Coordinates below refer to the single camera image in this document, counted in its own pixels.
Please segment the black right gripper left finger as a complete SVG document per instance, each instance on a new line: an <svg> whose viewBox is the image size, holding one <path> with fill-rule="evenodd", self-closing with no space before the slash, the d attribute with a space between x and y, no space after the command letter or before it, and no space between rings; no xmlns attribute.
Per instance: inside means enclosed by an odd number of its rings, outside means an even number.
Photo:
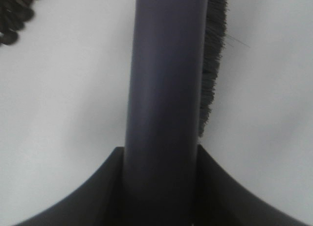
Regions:
<svg viewBox="0 0 313 226"><path fill-rule="evenodd" d="M119 191L123 147L116 147L77 189L18 226L109 226Z"/></svg>

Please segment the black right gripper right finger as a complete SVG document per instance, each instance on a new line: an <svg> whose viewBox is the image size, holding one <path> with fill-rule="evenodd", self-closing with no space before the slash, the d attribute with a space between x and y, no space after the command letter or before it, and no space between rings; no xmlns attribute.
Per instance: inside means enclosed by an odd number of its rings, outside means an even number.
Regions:
<svg viewBox="0 0 313 226"><path fill-rule="evenodd" d="M234 180L198 145L195 226L302 226Z"/></svg>

